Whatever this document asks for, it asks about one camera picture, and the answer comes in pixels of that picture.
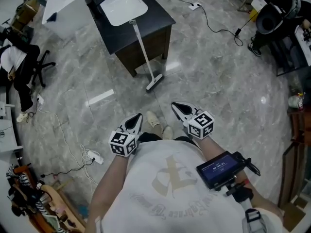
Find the black and white cube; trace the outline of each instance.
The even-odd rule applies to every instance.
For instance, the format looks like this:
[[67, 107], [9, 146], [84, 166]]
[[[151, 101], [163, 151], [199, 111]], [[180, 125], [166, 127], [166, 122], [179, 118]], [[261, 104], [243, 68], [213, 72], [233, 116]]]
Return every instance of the black and white cube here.
[[137, 147], [136, 138], [132, 134], [113, 131], [109, 138], [109, 147], [114, 154], [127, 157]]
[[199, 139], [204, 139], [212, 133], [213, 127], [214, 118], [207, 111], [188, 121], [188, 133]]

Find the white basin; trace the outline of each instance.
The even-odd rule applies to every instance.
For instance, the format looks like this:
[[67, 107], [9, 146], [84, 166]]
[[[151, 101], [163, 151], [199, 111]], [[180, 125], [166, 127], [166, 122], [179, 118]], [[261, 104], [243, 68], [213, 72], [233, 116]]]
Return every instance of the white basin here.
[[[56, 21], [47, 22], [55, 12]], [[42, 24], [62, 39], [92, 21], [92, 15], [84, 0], [48, 0], [42, 18]]]
[[120, 26], [148, 10], [142, 0], [105, 0], [101, 3], [101, 8], [113, 26]]

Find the mop head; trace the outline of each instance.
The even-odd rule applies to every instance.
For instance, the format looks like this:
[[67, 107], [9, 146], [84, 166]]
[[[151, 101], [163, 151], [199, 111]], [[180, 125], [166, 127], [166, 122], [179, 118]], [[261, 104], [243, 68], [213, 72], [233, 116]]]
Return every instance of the mop head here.
[[147, 88], [146, 88], [146, 91], [147, 92], [150, 92], [152, 89], [154, 89], [161, 80], [164, 79], [164, 76], [163, 74], [159, 74], [157, 76], [155, 76], [155, 79], [154, 80], [151, 80], [150, 84], [147, 85]]

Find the gray tile floor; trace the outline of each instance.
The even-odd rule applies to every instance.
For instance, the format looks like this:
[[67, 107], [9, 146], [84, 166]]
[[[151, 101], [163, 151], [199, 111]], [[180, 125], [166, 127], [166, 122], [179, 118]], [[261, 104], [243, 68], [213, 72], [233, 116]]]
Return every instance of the gray tile floor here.
[[[169, 57], [151, 61], [154, 69], [164, 71], [165, 79], [149, 94], [146, 66], [132, 78], [115, 55], [110, 56], [100, 34], [91, 22], [67, 40], [61, 40], [41, 25], [43, 11], [36, 16], [33, 44], [41, 51], [51, 51], [48, 60], [56, 67], [44, 70], [47, 85], [35, 87], [45, 100], [43, 111], [57, 113], [65, 138], [78, 162], [81, 148], [99, 152], [101, 166], [87, 167], [91, 177], [99, 182], [113, 159], [107, 140], [118, 123], [132, 113], [154, 111], [163, 125], [180, 134], [181, 124], [170, 109], [174, 100], [193, 102], [208, 110], [216, 120], [212, 138], [229, 151], [241, 151], [251, 157], [261, 170], [261, 177], [250, 174], [258, 191], [277, 202], [281, 183], [281, 156], [289, 145], [290, 122], [286, 115], [288, 81], [276, 77], [275, 61], [264, 50], [261, 58], [247, 50], [249, 38], [255, 33], [254, 23], [240, 33], [242, 47], [234, 44], [229, 33], [212, 33], [206, 25], [203, 11], [191, 11], [175, 0], [157, 0], [174, 18]], [[248, 20], [248, 14], [238, 12], [238, 0], [201, 0], [210, 27], [235, 32]], [[95, 96], [113, 89], [114, 94], [92, 105]], [[14, 89], [11, 101], [20, 107]], [[143, 130], [150, 130], [144, 121]], [[38, 112], [28, 124], [18, 125], [24, 152], [40, 175], [67, 171], [77, 164], [66, 146], [54, 114]], [[73, 177], [65, 191], [76, 205], [87, 205], [91, 191], [83, 171], [60, 176], [64, 181]]]

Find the display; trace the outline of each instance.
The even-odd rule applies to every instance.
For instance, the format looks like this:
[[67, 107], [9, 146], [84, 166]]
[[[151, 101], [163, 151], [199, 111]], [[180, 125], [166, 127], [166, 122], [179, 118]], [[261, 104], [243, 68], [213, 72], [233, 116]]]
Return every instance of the display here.
[[214, 177], [226, 172], [228, 169], [234, 167], [238, 162], [230, 155], [225, 155], [221, 159], [211, 163], [202, 169], [203, 175], [211, 180]]

